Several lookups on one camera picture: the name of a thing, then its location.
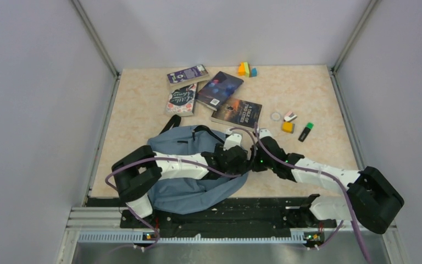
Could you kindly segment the A Tale of Two Cities book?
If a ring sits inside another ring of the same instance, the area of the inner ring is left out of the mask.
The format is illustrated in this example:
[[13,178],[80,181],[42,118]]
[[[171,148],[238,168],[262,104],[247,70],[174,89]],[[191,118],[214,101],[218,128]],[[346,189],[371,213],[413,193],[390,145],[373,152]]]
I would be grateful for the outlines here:
[[259,122],[262,105],[237,98],[229,98],[217,111],[214,111],[210,120],[232,127],[253,129]]

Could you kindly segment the blue-grey student backpack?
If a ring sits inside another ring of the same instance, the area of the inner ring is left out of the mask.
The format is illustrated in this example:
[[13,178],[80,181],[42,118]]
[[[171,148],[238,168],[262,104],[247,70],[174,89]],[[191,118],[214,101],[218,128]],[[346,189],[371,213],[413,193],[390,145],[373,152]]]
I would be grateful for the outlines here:
[[[225,133],[205,125],[181,126],[180,123],[180,116],[172,116],[159,135],[147,141],[152,150],[190,160],[193,155],[214,152],[216,144],[224,145]],[[199,166],[184,163],[175,178],[162,178],[155,183],[148,192],[152,206],[181,215],[203,211],[227,199],[247,180],[248,172],[236,178],[203,179],[213,169],[202,156],[199,163]]]

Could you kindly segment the dark blue bokeh book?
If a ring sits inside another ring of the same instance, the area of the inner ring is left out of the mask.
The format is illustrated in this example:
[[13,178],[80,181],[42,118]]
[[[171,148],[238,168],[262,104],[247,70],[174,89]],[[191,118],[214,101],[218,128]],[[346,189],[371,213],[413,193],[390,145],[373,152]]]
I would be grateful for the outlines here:
[[198,90],[196,100],[217,111],[243,83],[243,79],[219,71]]

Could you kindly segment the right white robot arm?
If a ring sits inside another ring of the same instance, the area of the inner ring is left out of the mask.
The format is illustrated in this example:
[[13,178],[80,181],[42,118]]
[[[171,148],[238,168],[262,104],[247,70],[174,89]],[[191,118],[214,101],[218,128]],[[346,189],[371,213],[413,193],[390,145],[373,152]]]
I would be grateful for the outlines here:
[[376,168],[346,170],[327,166],[297,153],[285,153],[269,130],[263,129],[256,144],[255,171],[272,170],[279,178],[320,186],[346,194],[316,197],[300,212],[302,223],[316,226],[321,220],[337,219],[359,223],[376,234],[384,234],[404,205],[403,197]]

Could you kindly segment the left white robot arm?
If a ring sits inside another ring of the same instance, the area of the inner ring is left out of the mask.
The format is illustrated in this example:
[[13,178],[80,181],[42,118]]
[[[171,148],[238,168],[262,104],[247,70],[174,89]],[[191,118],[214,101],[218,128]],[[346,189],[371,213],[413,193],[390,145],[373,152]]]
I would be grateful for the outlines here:
[[225,200],[243,186],[252,161],[240,146],[173,155],[144,145],[113,165],[112,177],[134,221],[148,227],[154,210],[185,215]]

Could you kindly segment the orange pencil sharpener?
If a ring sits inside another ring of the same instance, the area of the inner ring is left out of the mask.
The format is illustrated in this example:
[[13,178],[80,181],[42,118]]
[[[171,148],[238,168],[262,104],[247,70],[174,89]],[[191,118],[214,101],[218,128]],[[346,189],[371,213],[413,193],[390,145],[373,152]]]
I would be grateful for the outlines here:
[[293,134],[295,130],[295,125],[291,122],[283,122],[281,130],[286,133]]

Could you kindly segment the green and black highlighter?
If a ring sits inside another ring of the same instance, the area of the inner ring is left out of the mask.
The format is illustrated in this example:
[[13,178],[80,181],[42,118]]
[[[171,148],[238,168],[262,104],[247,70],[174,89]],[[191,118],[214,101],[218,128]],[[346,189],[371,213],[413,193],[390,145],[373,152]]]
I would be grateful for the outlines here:
[[298,141],[304,142],[305,139],[307,138],[307,136],[309,135],[309,133],[311,132],[311,130],[313,129],[313,127],[314,127],[313,123],[311,123],[311,122],[307,123],[307,125],[302,130],[302,132],[301,132],[301,134],[298,138]]

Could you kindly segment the floral Little Women book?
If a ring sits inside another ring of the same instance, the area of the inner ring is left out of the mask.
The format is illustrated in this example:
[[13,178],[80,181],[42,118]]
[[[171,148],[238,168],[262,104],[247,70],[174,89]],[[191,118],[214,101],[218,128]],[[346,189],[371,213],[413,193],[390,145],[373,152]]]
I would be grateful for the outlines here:
[[180,117],[193,116],[195,113],[195,102],[198,84],[191,84],[174,90],[168,97],[165,107],[166,114]]

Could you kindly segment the colourful sticky note stack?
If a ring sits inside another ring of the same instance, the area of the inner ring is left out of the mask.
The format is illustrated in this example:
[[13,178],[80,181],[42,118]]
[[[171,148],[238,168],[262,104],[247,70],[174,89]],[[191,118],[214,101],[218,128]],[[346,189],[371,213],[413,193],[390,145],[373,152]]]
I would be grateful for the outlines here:
[[247,62],[241,62],[237,70],[237,75],[252,78],[258,75],[258,71],[256,68],[252,68]]

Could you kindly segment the purple paperback book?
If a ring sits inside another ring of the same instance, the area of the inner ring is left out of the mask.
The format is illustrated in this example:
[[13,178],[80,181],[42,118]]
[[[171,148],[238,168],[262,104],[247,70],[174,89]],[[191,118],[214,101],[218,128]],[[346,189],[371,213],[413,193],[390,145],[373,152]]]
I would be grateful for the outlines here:
[[170,87],[186,86],[189,83],[197,83],[208,80],[209,71],[203,64],[195,65],[183,70],[174,71],[166,75]]

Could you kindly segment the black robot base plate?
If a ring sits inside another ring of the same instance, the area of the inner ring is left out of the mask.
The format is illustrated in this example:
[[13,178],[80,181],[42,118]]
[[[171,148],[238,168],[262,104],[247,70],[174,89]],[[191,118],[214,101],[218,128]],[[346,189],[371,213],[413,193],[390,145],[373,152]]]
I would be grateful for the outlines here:
[[336,228],[333,219],[318,220],[308,197],[228,198],[201,212],[176,214],[154,210],[145,221],[161,238],[283,238],[296,228]]

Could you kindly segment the aluminium frame rail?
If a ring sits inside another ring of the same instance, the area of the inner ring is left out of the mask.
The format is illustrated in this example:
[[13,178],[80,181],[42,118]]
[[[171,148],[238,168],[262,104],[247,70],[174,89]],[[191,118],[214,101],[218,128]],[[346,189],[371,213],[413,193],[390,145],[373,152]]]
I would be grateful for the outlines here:
[[58,263],[363,263],[352,225],[318,221],[300,198],[228,199],[142,224],[113,200],[70,211]]

